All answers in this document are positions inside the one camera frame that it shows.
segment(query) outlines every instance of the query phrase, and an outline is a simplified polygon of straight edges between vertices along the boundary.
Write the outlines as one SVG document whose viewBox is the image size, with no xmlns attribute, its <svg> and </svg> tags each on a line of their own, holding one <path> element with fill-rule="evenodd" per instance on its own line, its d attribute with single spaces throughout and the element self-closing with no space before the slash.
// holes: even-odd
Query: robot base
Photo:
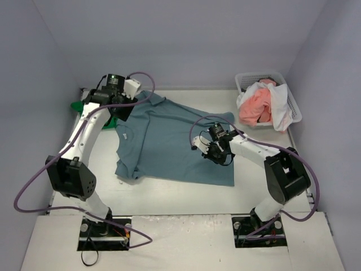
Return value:
<svg viewBox="0 0 361 271">
<path fill-rule="evenodd" d="M 255 231 L 250 216 L 232 216 L 232 226 L 236 248 L 287 246 L 287 240 L 285 238 L 283 225 L 280 217 L 268 229 L 265 229 L 258 234 L 255 234 L 253 237 L 269 237 L 269 239 L 266 240 L 245 239 L 247 234 Z M 273 235 L 284 237 L 284 239 L 272 239 Z"/>
<path fill-rule="evenodd" d="M 123 226 L 131 225 L 131 217 L 114 217 L 113 221 Z M 130 232 L 125 229 L 95 223 L 84 217 L 80 226 L 77 251 L 127 251 L 129 240 Z"/>
</svg>

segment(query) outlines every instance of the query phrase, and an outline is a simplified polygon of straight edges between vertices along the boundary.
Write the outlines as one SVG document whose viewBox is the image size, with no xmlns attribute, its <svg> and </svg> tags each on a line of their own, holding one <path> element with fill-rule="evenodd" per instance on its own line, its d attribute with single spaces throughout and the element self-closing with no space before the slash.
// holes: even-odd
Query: gray-blue shirt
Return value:
<svg viewBox="0 0 361 271">
<path fill-rule="evenodd" d="M 137 98 L 144 99 L 143 91 Z M 192 151 L 188 135 L 192 124 L 209 113 L 174 103 L 154 94 L 150 100 L 134 107 L 127 122 L 119 120 L 116 131 L 120 138 L 116 174 L 137 179 L 151 176 L 184 182 L 234 186 L 233 164 L 222 167 Z M 234 122 L 232 113 L 218 114 Z M 203 119 L 193 129 L 192 138 L 214 122 L 228 128 L 221 119 Z M 208 133 L 202 133 L 207 139 Z"/>
</svg>

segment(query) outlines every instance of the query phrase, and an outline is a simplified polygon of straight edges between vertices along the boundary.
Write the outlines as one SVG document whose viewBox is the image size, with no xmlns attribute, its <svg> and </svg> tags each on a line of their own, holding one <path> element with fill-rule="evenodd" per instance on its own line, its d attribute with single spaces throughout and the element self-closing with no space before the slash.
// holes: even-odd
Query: laundry basket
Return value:
<svg viewBox="0 0 361 271">
<path fill-rule="evenodd" d="M 286 81 L 283 78 L 283 76 L 279 72 L 275 72 L 275 71 L 239 73 L 235 77 L 239 95 L 241 95 L 241 97 L 244 95 L 241 89 L 247 89 L 248 86 L 253 85 L 255 82 L 259 81 L 260 79 L 264 79 L 268 77 L 272 77 L 280 85 L 286 84 Z M 287 103 L 292 111 L 292 118 L 293 118 L 292 122 L 297 123 L 302 120 L 302 115 L 288 86 L 287 86 L 287 91 L 288 91 Z M 272 123 L 256 124 L 256 126 L 271 126 L 271 125 Z"/>
</svg>

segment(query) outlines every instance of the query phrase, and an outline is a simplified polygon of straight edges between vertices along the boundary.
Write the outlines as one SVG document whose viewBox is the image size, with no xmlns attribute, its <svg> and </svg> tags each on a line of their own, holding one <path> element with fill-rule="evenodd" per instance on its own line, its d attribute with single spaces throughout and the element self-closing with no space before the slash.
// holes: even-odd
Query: white floor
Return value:
<svg viewBox="0 0 361 271">
<path fill-rule="evenodd" d="M 303 223 L 282 217 L 288 247 L 235 248 L 230 215 L 133 217 L 154 241 L 130 251 L 102 251 L 91 268 L 77 250 L 81 216 L 40 216 L 21 271 L 342 271 L 323 213 Z M 136 234 L 131 244 L 144 242 Z M 94 252 L 85 252 L 88 263 Z"/>
<path fill-rule="evenodd" d="M 236 90 L 163 90 L 157 91 L 157 94 L 210 113 L 233 112 L 236 126 L 251 137 L 284 147 L 291 145 L 287 133 L 279 133 L 273 129 L 255 130 L 238 124 Z M 234 161 L 234 187 L 158 178 L 143 178 L 127 183 L 114 174 L 118 144 L 119 138 L 114 130 L 102 131 L 89 162 L 90 170 L 97 177 L 96 191 L 102 201 L 111 207 L 114 215 L 249 213 L 268 193 L 264 170 L 240 156 L 236 156 Z M 68 206 L 73 205 L 73 202 L 56 193 L 52 205 Z M 293 199 L 285 210 L 308 212 L 310 207 L 306 195 L 302 194 Z M 51 215 L 70 213 L 76 211 L 52 211 Z"/>
</svg>

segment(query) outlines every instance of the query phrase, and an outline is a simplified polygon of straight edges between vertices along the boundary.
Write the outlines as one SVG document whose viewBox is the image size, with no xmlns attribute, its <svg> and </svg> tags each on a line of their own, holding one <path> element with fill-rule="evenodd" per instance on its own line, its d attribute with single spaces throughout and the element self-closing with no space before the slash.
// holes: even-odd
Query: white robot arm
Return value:
<svg viewBox="0 0 361 271">
<path fill-rule="evenodd" d="M 83 113 L 64 148 L 68 147 L 91 111 L 106 104 L 136 102 L 137 99 L 134 97 L 140 86 L 140 82 L 136 80 L 108 75 L 107 85 L 103 86 L 101 90 L 91 90 L 83 101 Z M 72 199 L 80 208 L 103 219 L 111 218 L 112 212 L 100 200 L 95 191 L 96 177 L 87 167 L 89 157 L 103 126 L 114 116 L 126 121 L 132 109 L 132 107 L 111 108 L 110 110 L 106 108 L 92 115 L 69 151 L 47 169 L 52 188 L 55 191 Z M 46 162 L 48 163 L 51 159 L 52 156 L 49 156 Z"/>
<path fill-rule="evenodd" d="M 260 222 L 266 222 L 276 216 L 292 198 L 303 193 L 311 182 L 303 164 L 292 155 L 273 147 L 265 147 L 249 141 L 237 131 L 224 131 L 219 123 L 208 129 L 212 142 L 204 137 L 195 137 L 193 149 L 199 149 L 204 158 L 216 164 L 224 165 L 230 155 L 241 155 L 256 163 L 266 171 L 269 195 L 252 211 Z"/>
</svg>

